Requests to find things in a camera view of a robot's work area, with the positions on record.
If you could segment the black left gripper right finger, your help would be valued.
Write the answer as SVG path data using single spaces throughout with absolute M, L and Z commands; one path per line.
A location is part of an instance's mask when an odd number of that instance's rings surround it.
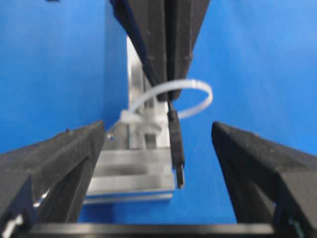
M 211 138 L 236 220 L 317 235 L 317 158 L 215 121 Z

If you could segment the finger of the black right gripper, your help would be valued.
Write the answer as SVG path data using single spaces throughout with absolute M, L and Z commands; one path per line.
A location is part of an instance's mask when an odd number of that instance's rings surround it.
M 209 0 L 167 0 L 165 31 L 167 80 L 184 79 L 188 73 L 196 39 Z
M 130 38 L 151 86 L 168 82 L 164 0 L 112 0 L 113 13 Z

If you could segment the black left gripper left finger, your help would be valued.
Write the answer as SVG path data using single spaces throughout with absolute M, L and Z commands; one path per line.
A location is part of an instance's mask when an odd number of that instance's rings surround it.
M 75 223 L 105 138 L 102 121 L 0 156 L 0 235 Z

